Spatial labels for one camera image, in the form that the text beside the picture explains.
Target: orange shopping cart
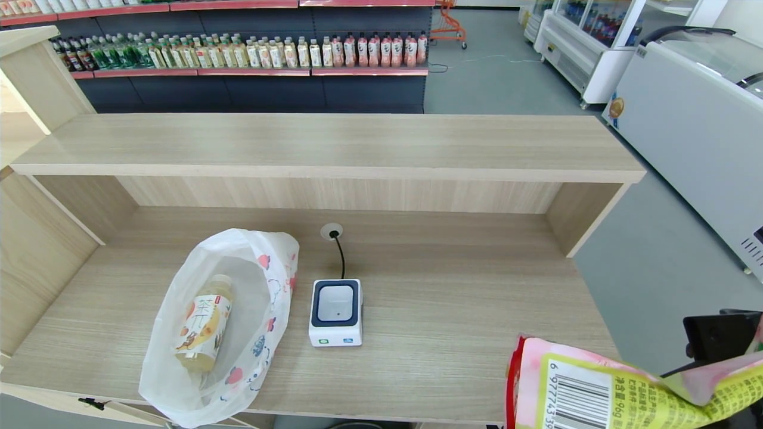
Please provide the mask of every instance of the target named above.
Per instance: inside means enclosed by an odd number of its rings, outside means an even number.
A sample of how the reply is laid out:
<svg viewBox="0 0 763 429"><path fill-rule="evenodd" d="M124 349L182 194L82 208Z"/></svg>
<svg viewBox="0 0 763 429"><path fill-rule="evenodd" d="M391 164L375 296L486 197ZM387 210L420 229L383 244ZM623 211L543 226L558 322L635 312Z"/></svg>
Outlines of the orange shopping cart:
<svg viewBox="0 0 763 429"><path fill-rule="evenodd" d="M432 30L431 40L460 40L461 49L466 49L466 30L461 26L461 23L450 16L450 9L456 6L456 0L436 0L436 4L439 6L439 23L438 28Z"/></svg>

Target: bottle cap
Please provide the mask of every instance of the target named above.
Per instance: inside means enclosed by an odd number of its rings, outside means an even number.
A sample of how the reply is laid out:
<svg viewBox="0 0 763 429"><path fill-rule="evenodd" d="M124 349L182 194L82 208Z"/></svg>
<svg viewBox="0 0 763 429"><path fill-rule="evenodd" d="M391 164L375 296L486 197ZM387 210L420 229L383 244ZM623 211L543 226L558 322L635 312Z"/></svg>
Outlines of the bottle cap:
<svg viewBox="0 0 763 429"><path fill-rule="evenodd" d="M224 274L215 274L214 276L210 277L207 283L211 282L223 282L227 283L229 286L233 285L233 280Z"/></svg>

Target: checkout counter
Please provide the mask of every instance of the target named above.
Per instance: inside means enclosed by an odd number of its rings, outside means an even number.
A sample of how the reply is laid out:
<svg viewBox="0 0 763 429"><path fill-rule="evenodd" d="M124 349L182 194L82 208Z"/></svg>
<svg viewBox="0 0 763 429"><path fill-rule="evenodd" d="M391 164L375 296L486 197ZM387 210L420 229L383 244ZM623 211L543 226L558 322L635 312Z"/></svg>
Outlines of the checkout counter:
<svg viewBox="0 0 763 429"><path fill-rule="evenodd" d="M617 358L571 257L645 171L596 118L97 115L57 34L0 33L46 134L0 182L4 385L161 424L138 394L154 317L188 252L229 227L301 250L262 391L224 424L502 424L519 333ZM329 221L363 282L361 347L307 338L312 282L338 270Z"/></svg>

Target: gray floor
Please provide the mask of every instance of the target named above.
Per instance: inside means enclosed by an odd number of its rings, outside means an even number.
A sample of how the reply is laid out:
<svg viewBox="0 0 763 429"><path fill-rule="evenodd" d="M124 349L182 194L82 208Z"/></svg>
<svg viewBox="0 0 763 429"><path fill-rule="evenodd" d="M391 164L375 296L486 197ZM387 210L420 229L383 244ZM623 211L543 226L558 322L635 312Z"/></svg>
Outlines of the gray floor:
<svg viewBox="0 0 763 429"><path fill-rule="evenodd" d="M522 38L515 11L456 11L468 49L440 41L427 80L427 113L589 115L578 94ZM444 67L433 66L433 70ZM633 186L575 257L623 358L654 373L688 363L681 319L720 308L760 310L763 285L660 177ZM6 395L0 427L137 429L58 413ZM321 429L331 420L279 418L277 429Z"/></svg>

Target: white plastic bag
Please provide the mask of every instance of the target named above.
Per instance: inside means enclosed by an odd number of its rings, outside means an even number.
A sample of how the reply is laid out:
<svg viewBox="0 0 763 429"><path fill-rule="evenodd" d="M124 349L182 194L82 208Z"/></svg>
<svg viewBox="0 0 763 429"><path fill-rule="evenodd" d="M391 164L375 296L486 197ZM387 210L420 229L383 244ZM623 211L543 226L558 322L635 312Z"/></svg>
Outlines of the white plastic bag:
<svg viewBox="0 0 763 429"><path fill-rule="evenodd" d="M175 274L151 331L138 392L183 427L249 407L288 321L299 244L289 234L230 229L202 241ZM214 274L233 280L233 309L214 369L189 373L173 345L185 310Z"/></svg>

